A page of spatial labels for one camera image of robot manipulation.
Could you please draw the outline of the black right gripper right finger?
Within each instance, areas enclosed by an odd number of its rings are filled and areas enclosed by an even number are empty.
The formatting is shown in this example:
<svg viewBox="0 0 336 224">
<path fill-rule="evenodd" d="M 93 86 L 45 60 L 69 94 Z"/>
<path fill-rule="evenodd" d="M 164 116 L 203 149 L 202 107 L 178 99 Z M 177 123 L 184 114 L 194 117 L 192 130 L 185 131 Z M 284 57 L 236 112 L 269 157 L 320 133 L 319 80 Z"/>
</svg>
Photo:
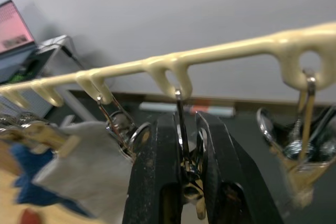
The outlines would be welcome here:
<svg viewBox="0 0 336 224">
<path fill-rule="evenodd" d="M 282 223 L 250 155 L 218 117 L 198 112 L 203 135 L 203 192 L 209 223 Z"/>
</svg>

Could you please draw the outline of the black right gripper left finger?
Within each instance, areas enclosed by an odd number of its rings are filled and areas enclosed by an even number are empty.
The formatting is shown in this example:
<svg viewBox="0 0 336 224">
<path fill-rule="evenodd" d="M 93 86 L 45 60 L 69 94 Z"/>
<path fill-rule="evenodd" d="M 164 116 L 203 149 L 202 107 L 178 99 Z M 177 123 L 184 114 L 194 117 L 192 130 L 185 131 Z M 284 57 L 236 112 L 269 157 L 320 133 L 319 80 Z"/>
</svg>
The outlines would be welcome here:
<svg viewBox="0 0 336 224">
<path fill-rule="evenodd" d="M 181 147 L 175 116 L 159 116 L 132 167 L 123 223 L 180 223 Z"/>
</svg>

